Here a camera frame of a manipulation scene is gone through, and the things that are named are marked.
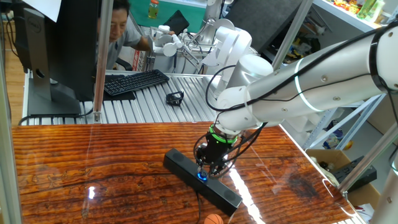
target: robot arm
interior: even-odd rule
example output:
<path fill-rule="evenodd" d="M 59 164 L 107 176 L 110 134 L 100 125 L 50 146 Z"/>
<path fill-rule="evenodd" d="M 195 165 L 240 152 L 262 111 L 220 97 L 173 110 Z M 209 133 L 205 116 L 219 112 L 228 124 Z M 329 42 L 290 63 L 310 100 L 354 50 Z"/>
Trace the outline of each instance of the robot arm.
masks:
<path fill-rule="evenodd" d="M 229 88 L 212 106 L 218 117 L 204 136 L 206 143 L 195 147 L 200 172 L 203 166 L 209 166 L 205 175 L 217 178 L 225 173 L 231 166 L 231 159 L 225 156 L 237 149 L 235 140 L 243 130 L 274 126 L 285 118 L 348 105 L 387 90 L 397 91 L 397 26 L 398 22 L 393 22 L 268 75 L 261 74 L 261 68 L 268 65 L 265 60 L 250 55 L 241 58 Z M 260 75 L 265 76 L 248 82 L 247 77 Z"/>
<path fill-rule="evenodd" d="M 285 118 L 302 116 L 348 105 L 390 90 L 398 90 L 395 54 L 398 50 L 398 27 L 368 35 L 352 44 L 332 45 L 308 57 L 281 68 L 248 86 L 227 88 L 217 101 L 217 108 L 227 109 L 261 98 L 238 110 L 220 114 L 216 127 L 222 132 L 236 135 L 245 129 L 279 124 Z M 300 76 L 287 82 L 277 91 L 275 86 L 288 80 L 307 65 L 328 55 L 331 49 L 341 50 L 324 58 Z M 242 71 L 255 70 L 258 60 L 240 60 L 232 76 Z"/>

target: shelf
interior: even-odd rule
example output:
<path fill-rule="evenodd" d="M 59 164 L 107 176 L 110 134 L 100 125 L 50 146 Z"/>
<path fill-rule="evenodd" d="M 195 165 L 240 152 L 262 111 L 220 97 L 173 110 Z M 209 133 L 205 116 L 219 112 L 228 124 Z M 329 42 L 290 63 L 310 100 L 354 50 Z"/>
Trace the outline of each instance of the shelf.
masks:
<path fill-rule="evenodd" d="M 200 8 L 206 8 L 207 5 L 207 0 L 160 0 L 160 1 L 165 1 L 175 4 L 183 4 L 186 6 L 193 6 Z"/>
<path fill-rule="evenodd" d="M 327 12 L 333 14 L 334 16 L 342 19 L 343 21 L 351 24 L 353 27 L 355 27 L 363 32 L 368 32 L 370 30 L 380 27 L 377 24 L 358 19 L 356 17 L 356 15 L 354 15 L 340 7 L 336 7 L 332 3 L 330 3 L 326 0 L 314 0 L 313 3 L 316 6 L 326 10 Z"/>

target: computer monitor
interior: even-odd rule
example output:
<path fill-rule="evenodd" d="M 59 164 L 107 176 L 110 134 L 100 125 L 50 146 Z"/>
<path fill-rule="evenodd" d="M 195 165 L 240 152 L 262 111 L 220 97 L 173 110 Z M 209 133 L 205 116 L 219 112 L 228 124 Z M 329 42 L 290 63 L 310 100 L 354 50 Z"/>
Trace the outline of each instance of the computer monitor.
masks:
<path fill-rule="evenodd" d="M 15 46 L 29 80 L 28 115 L 80 114 L 93 99 L 98 0 L 62 1 L 57 22 L 15 3 Z M 50 78 L 57 84 L 50 84 Z"/>

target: monitor stand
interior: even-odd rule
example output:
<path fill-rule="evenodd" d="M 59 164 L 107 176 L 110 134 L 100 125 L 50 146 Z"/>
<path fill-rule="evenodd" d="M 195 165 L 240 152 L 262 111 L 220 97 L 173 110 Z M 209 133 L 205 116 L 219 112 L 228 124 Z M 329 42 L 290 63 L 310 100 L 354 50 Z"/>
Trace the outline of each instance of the monitor stand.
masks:
<path fill-rule="evenodd" d="M 34 78 L 29 79 L 29 94 L 27 103 L 28 115 L 78 115 L 81 113 L 80 102 L 76 100 L 75 92 L 61 84 L 48 82 L 51 99 L 40 95 L 42 86 L 35 86 Z"/>
<path fill-rule="evenodd" d="M 75 92 L 60 83 L 50 83 L 45 33 L 45 16 L 34 9 L 24 9 L 33 78 L 29 79 L 28 115 L 80 114 Z"/>

